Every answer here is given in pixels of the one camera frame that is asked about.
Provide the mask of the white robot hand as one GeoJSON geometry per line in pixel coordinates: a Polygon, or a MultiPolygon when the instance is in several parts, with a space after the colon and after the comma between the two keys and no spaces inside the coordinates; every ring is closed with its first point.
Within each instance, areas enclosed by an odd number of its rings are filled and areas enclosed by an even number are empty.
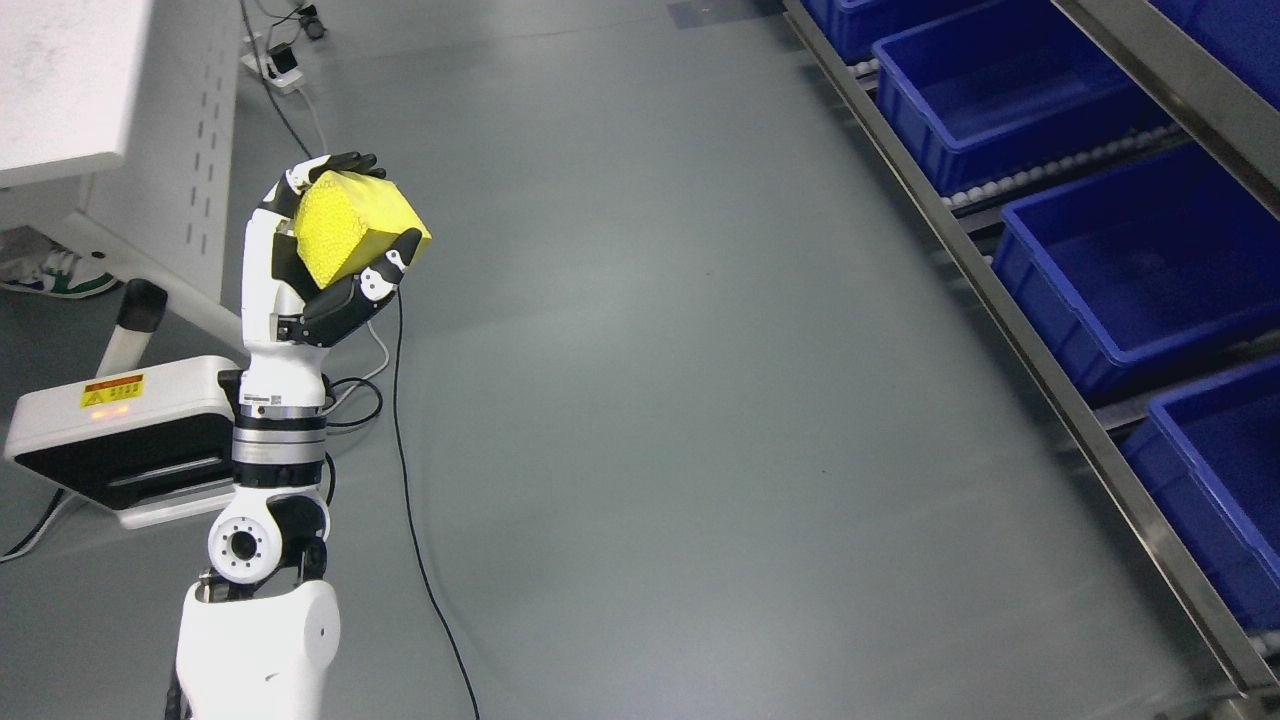
{"type": "Polygon", "coordinates": [[[302,161],[284,170],[246,222],[241,320],[250,365],[241,377],[241,404],[250,411],[324,407],[325,348],[387,306],[424,242],[424,233],[410,228],[366,266],[320,288],[289,233],[302,195],[330,170],[387,178],[372,152],[335,152],[302,161]]]}

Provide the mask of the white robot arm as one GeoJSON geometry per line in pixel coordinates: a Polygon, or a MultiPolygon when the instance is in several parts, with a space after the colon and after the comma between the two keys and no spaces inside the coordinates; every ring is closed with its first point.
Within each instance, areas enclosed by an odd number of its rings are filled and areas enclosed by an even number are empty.
{"type": "Polygon", "coordinates": [[[326,455],[323,363],[398,293],[424,228],[333,281],[307,268],[296,233],[324,177],[384,181],[374,154],[334,152],[288,169],[244,225],[241,336],[248,365],[230,392],[230,502],[207,533],[209,568],[183,594],[168,719],[316,719],[340,644],[337,591],[325,579],[332,516],[320,489],[326,455]]]}

